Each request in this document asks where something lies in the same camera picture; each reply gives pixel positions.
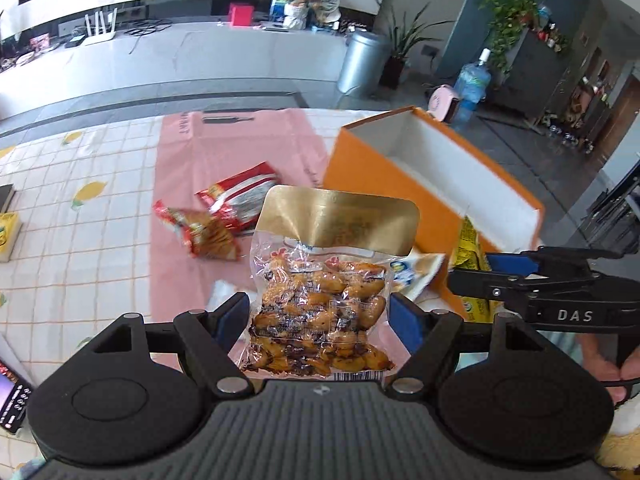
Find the person's right hand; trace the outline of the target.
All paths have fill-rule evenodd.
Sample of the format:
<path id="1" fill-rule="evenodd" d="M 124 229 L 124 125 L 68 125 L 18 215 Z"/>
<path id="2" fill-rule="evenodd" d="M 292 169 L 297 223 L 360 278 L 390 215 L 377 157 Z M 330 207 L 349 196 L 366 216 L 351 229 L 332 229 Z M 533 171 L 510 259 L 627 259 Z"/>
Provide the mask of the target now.
<path id="1" fill-rule="evenodd" d="M 582 366 L 599 382 L 620 382 L 639 377 L 639 336 L 634 335 L 632 352 L 622 365 L 609 361 L 603 353 L 604 334 L 578 334 L 577 341 L 582 350 Z"/>

